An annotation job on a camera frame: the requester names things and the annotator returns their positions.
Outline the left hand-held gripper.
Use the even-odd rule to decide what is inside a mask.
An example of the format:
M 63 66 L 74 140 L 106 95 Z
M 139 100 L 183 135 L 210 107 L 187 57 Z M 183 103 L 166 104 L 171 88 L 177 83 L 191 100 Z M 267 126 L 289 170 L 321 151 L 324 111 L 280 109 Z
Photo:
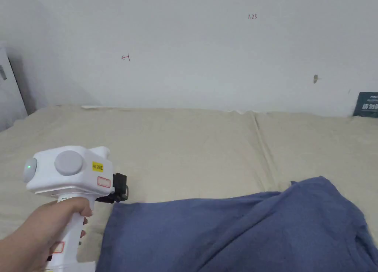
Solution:
M 128 199 L 127 176 L 114 173 L 109 149 L 100 146 L 64 146 L 34 154 L 25 163 L 23 180 L 30 192 L 61 202 L 73 197 L 95 202 L 119 203 Z M 44 272 L 94 272 L 95 262 L 78 262 L 77 253 L 84 217 L 75 213 L 53 245 Z

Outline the person's left hand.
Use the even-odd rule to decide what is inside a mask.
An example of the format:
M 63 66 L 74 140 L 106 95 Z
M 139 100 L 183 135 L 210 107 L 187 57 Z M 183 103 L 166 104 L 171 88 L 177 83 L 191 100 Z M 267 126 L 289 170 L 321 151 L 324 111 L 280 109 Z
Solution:
M 7 272 L 32 272 L 43 268 L 53 245 L 58 241 L 73 215 L 90 217 L 89 201 L 74 197 L 61 202 L 44 204 L 10 236 L 10 256 Z

